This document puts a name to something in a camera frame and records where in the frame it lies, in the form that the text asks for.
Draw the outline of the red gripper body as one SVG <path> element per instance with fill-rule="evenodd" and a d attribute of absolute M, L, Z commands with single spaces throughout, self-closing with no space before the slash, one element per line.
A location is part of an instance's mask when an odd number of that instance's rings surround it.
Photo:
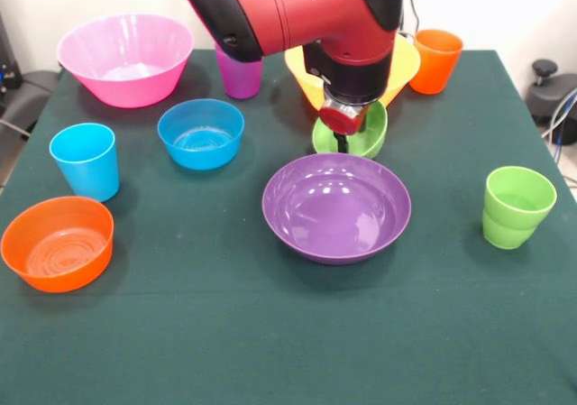
<path fill-rule="evenodd" d="M 363 122 L 362 106 L 328 105 L 319 111 L 321 121 L 338 134 L 355 134 Z"/>

